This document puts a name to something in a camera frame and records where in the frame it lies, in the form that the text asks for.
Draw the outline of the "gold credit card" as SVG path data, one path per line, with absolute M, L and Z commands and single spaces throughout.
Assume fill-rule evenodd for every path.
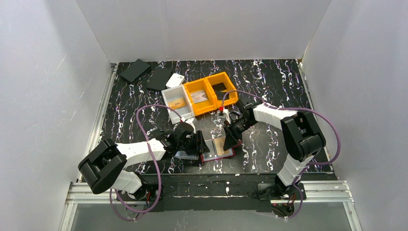
M 227 151 L 223 150 L 224 141 L 225 141 L 225 137 L 219 137 L 219 138 L 213 139 L 215 150 L 219 158 L 229 157 L 233 155 L 232 149 L 229 149 Z

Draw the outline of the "red leather card holder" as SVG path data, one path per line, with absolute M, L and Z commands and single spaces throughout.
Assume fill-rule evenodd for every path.
M 209 149 L 209 152 L 203 152 L 199 155 L 199 160 L 203 163 L 235 156 L 233 148 L 226 151 L 223 150 L 225 137 L 205 140 L 204 142 Z

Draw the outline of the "grey card holder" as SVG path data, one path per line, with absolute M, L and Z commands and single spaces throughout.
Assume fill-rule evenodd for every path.
M 178 151 L 175 156 L 177 159 L 186 159 L 186 160 L 198 160 L 198 154 L 187 154 L 185 151 Z

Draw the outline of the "grey credit card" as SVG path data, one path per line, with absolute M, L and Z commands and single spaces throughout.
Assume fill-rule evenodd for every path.
M 222 91 L 216 91 L 216 96 L 219 101 L 228 100 L 230 98 L 229 94 L 227 94 L 226 92 L 222 92 Z

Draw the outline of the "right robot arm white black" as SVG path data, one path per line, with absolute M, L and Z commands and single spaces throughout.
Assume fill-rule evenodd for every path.
M 279 128 L 283 133 L 288 155 L 282 169 L 275 177 L 276 185 L 287 188 L 300 180 L 301 172 L 325 146 L 326 139 L 310 111 L 279 110 L 263 102 L 236 103 L 236 119 L 225 121 L 223 149 L 231 149 L 242 141 L 243 132 L 263 122 Z

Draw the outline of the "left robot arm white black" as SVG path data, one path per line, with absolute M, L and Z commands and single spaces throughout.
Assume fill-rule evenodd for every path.
M 126 171 L 128 166 L 173 157 L 180 152 L 192 157 L 210 152 L 202 132 L 186 122 L 150 141 L 123 144 L 103 140 L 79 162 L 78 170 L 94 194 L 108 189 L 135 194 L 143 182 L 136 173 Z

